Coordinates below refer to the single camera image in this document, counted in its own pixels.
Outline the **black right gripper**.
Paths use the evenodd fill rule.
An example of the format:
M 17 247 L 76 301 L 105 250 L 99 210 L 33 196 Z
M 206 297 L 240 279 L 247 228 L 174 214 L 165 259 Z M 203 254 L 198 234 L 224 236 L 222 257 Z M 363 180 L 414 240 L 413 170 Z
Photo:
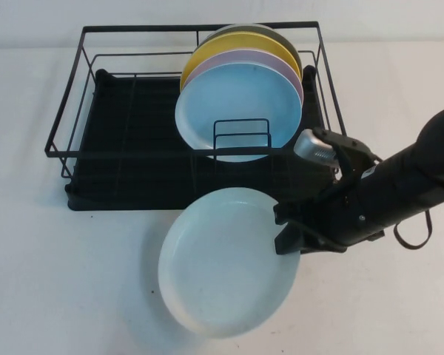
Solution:
M 285 224 L 275 238 L 278 255 L 300 252 L 343 253 L 363 242 L 363 209 L 356 188 L 360 173 L 342 177 L 316 195 L 283 200 L 273 207 L 276 224 Z M 302 233 L 295 221 L 309 230 Z

